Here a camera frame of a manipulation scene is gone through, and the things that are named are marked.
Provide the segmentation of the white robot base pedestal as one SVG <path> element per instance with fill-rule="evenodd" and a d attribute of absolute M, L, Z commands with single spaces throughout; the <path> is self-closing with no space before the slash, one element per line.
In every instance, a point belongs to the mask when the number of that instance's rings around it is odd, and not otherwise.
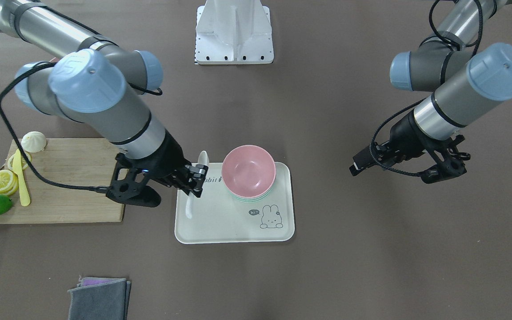
<path fill-rule="evenodd" d="M 196 10 L 195 63 L 271 64 L 270 9 L 260 0 L 208 0 Z"/>

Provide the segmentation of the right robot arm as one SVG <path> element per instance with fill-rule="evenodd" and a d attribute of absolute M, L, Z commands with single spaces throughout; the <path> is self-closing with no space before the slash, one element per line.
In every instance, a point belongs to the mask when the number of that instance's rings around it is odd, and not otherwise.
<path fill-rule="evenodd" d="M 208 173 L 185 159 L 176 140 L 140 99 L 160 95 L 163 70 L 147 51 L 126 51 L 97 31 L 38 0 L 0 0 L 0 32 L 58 59 L 23 67 L 0 94 L 12 90 L 27 107 L 86 123 L 119 149 L 109 186 L 83 186 L 118 203 L 157 206 L 153 180 L 201 196 Z"/>

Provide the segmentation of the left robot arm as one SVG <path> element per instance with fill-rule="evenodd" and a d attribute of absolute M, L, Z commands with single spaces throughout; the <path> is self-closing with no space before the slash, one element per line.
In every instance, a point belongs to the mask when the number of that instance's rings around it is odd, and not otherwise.
<path fill-rule="evenodd" d="M 429 92 L 429 97 L 396 123 L 381 146 L 390 165 L 428 153 L 435 164 L 418 173 L 427 184 L 467 172 L 456 135 L 500 103 L 512 99 L 512 45 L 494 43 L 469 52 L 481 42 L 482 25 L 507 0 L 457 0 L 453 10 L 416 51 L 394 57 L 389 77 L 395 88 Z"/>

